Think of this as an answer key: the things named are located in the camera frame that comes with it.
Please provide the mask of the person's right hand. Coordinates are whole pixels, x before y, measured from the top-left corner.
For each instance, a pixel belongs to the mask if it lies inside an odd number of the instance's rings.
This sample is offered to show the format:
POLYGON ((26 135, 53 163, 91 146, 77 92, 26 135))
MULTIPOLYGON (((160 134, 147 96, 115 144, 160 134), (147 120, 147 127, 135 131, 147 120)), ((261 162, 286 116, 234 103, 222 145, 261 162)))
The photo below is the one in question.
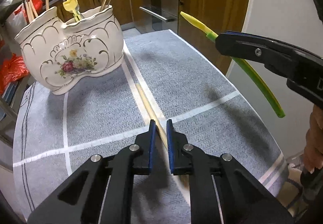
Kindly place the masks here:
POLYGON ((304 167, 313 174, 315 169, 322 169, 323 164, 323 122, 322 109, 313 106, 309 118, 309 129, 306 133, 306 146, 304 148, 303 161, 304 167))

